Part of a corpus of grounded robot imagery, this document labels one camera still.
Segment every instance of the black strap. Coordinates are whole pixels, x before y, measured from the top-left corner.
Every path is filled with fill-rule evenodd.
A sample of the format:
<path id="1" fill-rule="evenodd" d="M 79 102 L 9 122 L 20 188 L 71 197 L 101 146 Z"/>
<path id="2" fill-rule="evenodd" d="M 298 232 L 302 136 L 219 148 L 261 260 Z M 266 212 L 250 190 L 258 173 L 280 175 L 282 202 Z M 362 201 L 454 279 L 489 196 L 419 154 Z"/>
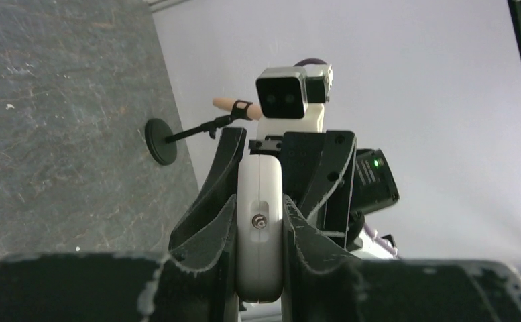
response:
<path id="1" fill-rule="evenodd" d="M 238 108 L 237 105 L 239 103 L 245 103 L 246 106 L 244 108 Z M 250 117 L 248 117 L 248 108 L 252 105 L 252 102 L 249 101 L 241 101 L 240 99 L 236 100 L 233 104 L 233 109 L 231 110 L 231 119 L 245 119 L 247 121 L 252 121 Z"/>

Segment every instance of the black stand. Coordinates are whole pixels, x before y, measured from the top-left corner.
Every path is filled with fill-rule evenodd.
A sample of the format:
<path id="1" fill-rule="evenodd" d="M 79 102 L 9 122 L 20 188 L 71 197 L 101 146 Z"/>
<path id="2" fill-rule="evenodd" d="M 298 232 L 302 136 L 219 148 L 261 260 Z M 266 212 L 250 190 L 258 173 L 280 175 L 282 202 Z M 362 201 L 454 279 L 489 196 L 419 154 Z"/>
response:
<path id="1" fill-rule="evenodd" d="M 239 103 L 245 103 L 244 108 L 238 108 Z M 175 162 L 177 158 L 177 145 L 175 141 L 179 141 L 195 134 L 208 132 L 211 139 L 215 139 L 217 130 L 230 125 L 237 119 L 246 119 L 248 108 L 252 102 L 236 101 L 230 115 L 218 117 L 210 122 L 201 124 L 198 127 L 188 129 L 186 131 L 173 134 L 169 125 L 162 119 L 151 119 L 146 123 L 146 145 L 154 160 L 162 166 L 168 166 Z"/>

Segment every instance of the white wall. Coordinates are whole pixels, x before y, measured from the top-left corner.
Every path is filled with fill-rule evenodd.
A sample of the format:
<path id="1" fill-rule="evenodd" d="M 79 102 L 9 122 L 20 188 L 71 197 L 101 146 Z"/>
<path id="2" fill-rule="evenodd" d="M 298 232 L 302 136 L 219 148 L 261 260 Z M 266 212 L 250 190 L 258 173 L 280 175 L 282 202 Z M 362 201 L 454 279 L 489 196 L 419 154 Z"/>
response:
<path id="1" fill-rule="evenodd" d="M 402 196 L 368 221 L 406 257 L 521 269 L 521 64 L 506 1 L 191 0 L 155 19 L 185 128 L 220 115 L 215 96 L 256 100 L 268 66 L 327 60 L 326 128 L 381 148 Z M 202 184 L 216 143 L 188 145 Z"/>

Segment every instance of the white plastic housing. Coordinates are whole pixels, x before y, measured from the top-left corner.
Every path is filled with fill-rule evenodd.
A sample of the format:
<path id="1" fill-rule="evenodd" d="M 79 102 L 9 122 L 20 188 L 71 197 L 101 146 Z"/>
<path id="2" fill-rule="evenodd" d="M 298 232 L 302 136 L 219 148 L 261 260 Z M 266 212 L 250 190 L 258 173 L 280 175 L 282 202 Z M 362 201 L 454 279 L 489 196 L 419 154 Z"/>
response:
<path id="1" fill-rule="evenodd" d="M 258 121 L 256 139 L 264 140 L 266 136 L 282 136 L 286 132 L 321 133 L 323 131 L 324 105 L 308 104 L 306 115 L 302 119 L 268 119 L 261 117 Z"/>
<path id="2" fill-rule="evenodd" d="M 273 302 L 282 294 L 282 166 L 273 156 L 244 156 L 237 190 L 237 294 Z M 252 225 L 263 215 L 266 226 Z"/>

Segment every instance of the gray carpet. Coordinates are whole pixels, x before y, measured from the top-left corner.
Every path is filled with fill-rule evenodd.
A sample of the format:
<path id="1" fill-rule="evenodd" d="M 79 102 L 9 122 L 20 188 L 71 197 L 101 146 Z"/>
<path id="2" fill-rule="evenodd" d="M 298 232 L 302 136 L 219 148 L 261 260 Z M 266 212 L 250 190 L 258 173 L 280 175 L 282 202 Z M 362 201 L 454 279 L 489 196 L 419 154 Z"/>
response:
<path id="1" fill-rule="evenodd" d="M 152 117 L 181 130 L 143 1 L 0 1 L 0 257 L 165 250 L 198 191 L 185 143 L 150 157 Z"/>

